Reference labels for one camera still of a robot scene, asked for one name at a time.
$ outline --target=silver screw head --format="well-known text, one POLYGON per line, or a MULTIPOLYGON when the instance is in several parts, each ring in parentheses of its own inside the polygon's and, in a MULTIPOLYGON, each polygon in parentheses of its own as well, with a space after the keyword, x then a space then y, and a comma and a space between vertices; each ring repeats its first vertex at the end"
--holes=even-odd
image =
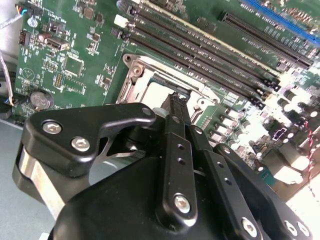
POLYGON ((58 134, 62 131, 62 127, 60 124, 54 122, 54 121, 48 121, 42 126, 43 131, 45 131, 48 134, 58 134))
POLYGON ((229 148, 227 148, 226 146, 222 147, 223 151, 225 151, 227 154, 230 154, 230 150, 229 148))
POLYGON ((258 231, 255 227, 255 225, 246 217, 242 218, 242 226, 244 230, 253 238, 256 238, 258 236, 258 231))
POLYGON ((198 134, 202 134, 201 129, 198 128, 197 126, 194 127, 194 130, 195 130, 198 134))
POLYGON ((309 237, 310 236, 310 232, 309 230, 305 227, 305 225, 303 225, 301 222, 297 221, 296 222, 298 224, 298 227, 300 229, 300 231, 306 236, 309 237))
POLYGON ((142 112, 143 112, 145 115, 151 116, 151 111, 150 111, 150 109, 148 109, 148 108, 146 108, 146 107, 143 107, 143 108, 142 108, 142 112))
POLYGON ((180 212, 187 214, 190 212, 190 203, 188 199, 186 199, 182 195, 176 195, 174 197, 174 204, 179 209, 180 212))
POLYGON ((179 120, 179 118, 178 118, 177 116, 173 116, 172 119, 173 119, 173 121, 175 121, 177 124, 180 123, 180 120, 179 120))
POLYGON ((298 236, 298 231, 297 229, 289 222, 289 221, 284 221, 286 228, 289 230, 289 232, 293 235, 293 236, 298 236))
POLYGON ((78 150, 79 152, 86 152, 90 148, 90 143, 87 139, 77 136, 71 141, 71 146, 75 149, 78 150))

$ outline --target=motherboard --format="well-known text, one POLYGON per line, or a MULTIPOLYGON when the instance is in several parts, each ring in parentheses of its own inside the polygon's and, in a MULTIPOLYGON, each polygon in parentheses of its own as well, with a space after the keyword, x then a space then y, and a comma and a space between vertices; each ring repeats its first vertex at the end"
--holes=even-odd
POLYGON ((212 146, 252 169, 319 127, 318 0, 29 0, 16 116, 187 99, 212 146))

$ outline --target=mounting hole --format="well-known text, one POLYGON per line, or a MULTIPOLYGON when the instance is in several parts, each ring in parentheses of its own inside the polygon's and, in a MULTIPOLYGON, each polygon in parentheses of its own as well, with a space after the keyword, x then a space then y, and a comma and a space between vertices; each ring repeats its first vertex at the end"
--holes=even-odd
POLYGON ((175 121, 177 124, 180 123, 180 120, 179 120, 179 118, 178 118, 177 116, 173 116, 172 119, 173 119, 173 121, 175 121))
POLYGON ((127 55, 127 56, 124 57, 124 60, 126 62, 130 62, 131 61, 131 57, 129 55, 127 55))
POLYGON ((230 186, 232 185, 232 182, 228 178, 225 177, 224 181, 226 182, 226 184, 228 184, 230 186))
POLYGON ((179 148, 180 150, 184 150, 184 149, 185 149, 185 147, 184 147, 182 144, 178 144, 178 148, 179 148))
POLYGON ((224 166, 221 162, 219 162, 219 161, 217 162, 217 164, 218 164, 218 166, 219 166, 220 168, 222 168, 222 169, 225 167, 225 166, 224 166))
POLYGON ((180 163, 181 165, 185 165, 186 164, 186 162, 185 162, 185 160, 183 160, 181 157, 178 157, 178 163, 180 163))
POLYGON ((143 113, 144 113, 145 115, 151 116, 151 110, 150 110, 150 109, 144 107, 144 108, 142 108, 142 111, 143 111, 143 113))

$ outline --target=red wire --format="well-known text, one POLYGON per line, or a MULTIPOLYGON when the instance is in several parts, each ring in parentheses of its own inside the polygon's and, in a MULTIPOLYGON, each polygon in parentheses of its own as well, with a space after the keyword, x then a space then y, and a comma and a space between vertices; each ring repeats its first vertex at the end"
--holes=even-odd
POLYGON ((308 159, 309 159, 309 165, 307 168, 308 171, 308 188, 310 192, 312 193, 313 197, 316 198, 316 195, 314 194, 314 191, 310 185, 311 183, 311 169, 312 169, 312 155, 314 154, 314 151, 312 150, 312 147, 314 145, 314 136, 312 130, 309 128, 308 121, 304 123, 305 128, 308 130, 308 142, 309 142, 309 154, 308 154, 308 159))

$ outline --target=white connector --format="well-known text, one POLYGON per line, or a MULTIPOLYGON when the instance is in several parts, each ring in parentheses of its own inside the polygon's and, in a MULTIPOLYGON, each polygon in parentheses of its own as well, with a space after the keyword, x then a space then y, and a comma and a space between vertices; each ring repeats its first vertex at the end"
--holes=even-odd
POLYGON ((128 19, 117 14, 114 18, 114 22, 115 25, 118 25, 121 28, 125 28, 127 26, 127 24, 129 23, 128 19))

